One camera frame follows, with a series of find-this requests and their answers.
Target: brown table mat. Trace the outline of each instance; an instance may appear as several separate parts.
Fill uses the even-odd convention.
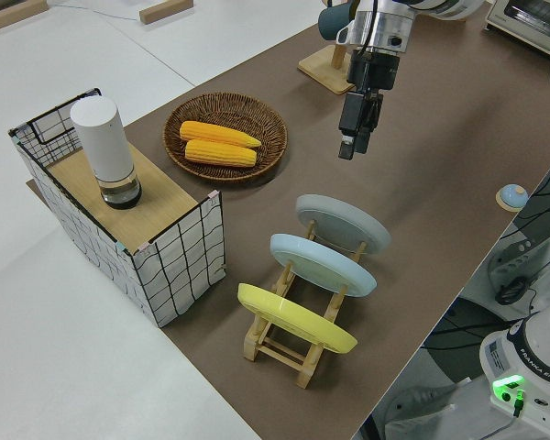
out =
[[[336,158],[344,98],[297,70],[326,44],[315,27],[126,129],[194,198],[223,192],[227,276],[163,330],[262,438],[350,438],[512,220],[495,192],[511,182],[531,191],[549,169],[550,60],[484,31],[486,13],[466,23],[416,21],[368,153],[352,161]],[[286,121],[289,149],[273,180],[214,185],[167,156],[161,136],[171,111],[217,91],[254,96]],[[294,204],[304,193],[358,206],[393,238],[362,260],[379,287],[347,298],[338,315],[358,345],[347,355],[324,353],[307,390],[269,357],[243,359],[252,315],[237,302],[240,282],[269,288],[276,280],[270,236],[303,232]],[[329,296],[300,282],[290,298],[323,311]]]

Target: corn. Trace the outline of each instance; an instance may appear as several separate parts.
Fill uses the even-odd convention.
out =
[[[247,133],[234,128],[198,121],[183,121],[180,127],[180,138],[185,141],[192,139],[212,140],[213,142],[222,142],[248,149],[260,147],[260,140],[249,136]]]
[[[254,167],[257,163],[257,152],[236,145],[192,139],[185,146],[185,158],[192,162],[226,167]]]

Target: wooden base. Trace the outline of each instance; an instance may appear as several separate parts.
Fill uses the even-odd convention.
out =
[[[193,0],[165,0],[138,12],[140,21],[148,25],[193,7]]]
[[[354,86],[347,82],[349,65],[346,49],[330,45],[301,60],[298,69],[335,94],[345,94]]]
[[[315,221],[312,220],[308,225],[306,238],[314,240]],[[358,250],[353,255],[352,259],[355,262],[360,260],[361,255],[365,250],[366,243],[361,243]],[[273,285],[271,291],[285,298],[287,292],[292,286],[295,274],[292,272],[291,263],[283,268],[283,272]],[[333,323],[336,320],[342,301],[344,301],[347,293],[347,286],[343,287],[339,293],[334,293],[324,313],[324,318]],[[310,379],[315,373],[315,369],[320,361],[320,356],[324,352],[324,346],[319,344],[311,344],[308,353],[304,356],[289,347],[278,343],[269,337],[271,322],[255,315],[255,320],[252,326],[247,331],[244,342],[244,357],[250,361],[254,361],[259,351],[270,357],[277,359],[279,362],[296,369],[298,371],[295,384],[301,388],[306,388]]]
[[[47,0],[27,0],[18,5],[7,7],[0,11],[0,28],[5,28],[48,9]]]
[[[143,154],[130,146],[143,193],[134,208],[108,206],[83,150],[55,162],[50,173],[131,254],[197,205],[197,202]]]

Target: wicker plate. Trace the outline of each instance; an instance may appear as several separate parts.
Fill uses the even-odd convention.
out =
[[[244,131],[261,141],[257,165],[252,168],[222,167],[187,160],[180,138],[184,121],[200,121]],[[239,93],[210,93],[197,96],[177,107],[163,131],[170,158],[186,171],[212,181],[244,182],[272,168],[287,148],[287,128],[281,117],[255,98]]]

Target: green light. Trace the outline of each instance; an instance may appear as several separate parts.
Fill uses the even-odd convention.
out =
[[[508,392],[509,390],[513,390],[514,388],[517,388],[521,383],[523,383],[523,381],[524,381],[523,376],[520,376],[519,374],[514,374],[512,376],[509,376],[508,378],[494,380],[493,392],[495,393],[498,399],[503,400],[501,396],[503,395],[504,392]],[[523,399],[522,390],[518,390],[517,398]]]

